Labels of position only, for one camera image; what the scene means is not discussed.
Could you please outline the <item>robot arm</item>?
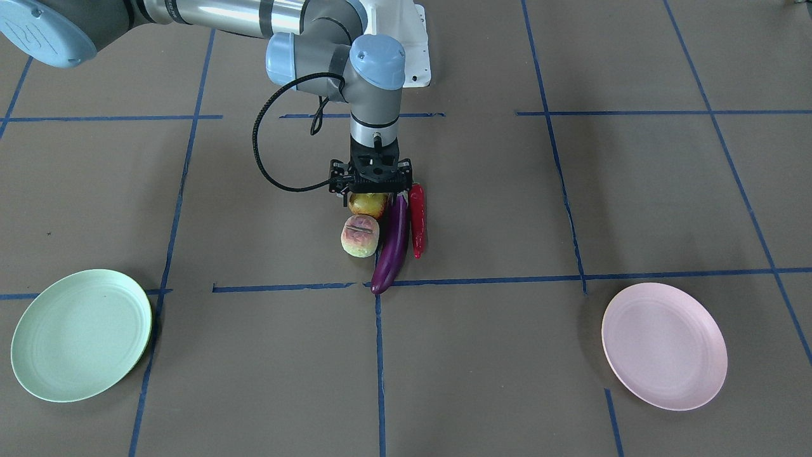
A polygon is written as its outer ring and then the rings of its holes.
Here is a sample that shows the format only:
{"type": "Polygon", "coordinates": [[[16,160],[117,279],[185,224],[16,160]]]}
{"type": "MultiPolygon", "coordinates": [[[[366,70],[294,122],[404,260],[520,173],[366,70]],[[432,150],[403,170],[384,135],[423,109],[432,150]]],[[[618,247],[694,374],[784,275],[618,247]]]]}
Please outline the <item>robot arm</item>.
{"type": "Polygon", "coordinates": [[[350,108],[350,158],[332,160],[328,179],[301,187],[333,194],[399,194],[414,185],[412,163],[400,158],[398,121],[408,56],[397,38],[368,34],[360,1],[3,1],[2,34],[35,60],[58,69],[90,61],[142,24],[189,24],[263,39],[266,73],[278,90],[252,127],[252,153],[264,179],[259,130],[270,107],[290,90],[319,99],[311,133],[321,130],[329,102],[350,108]]]}

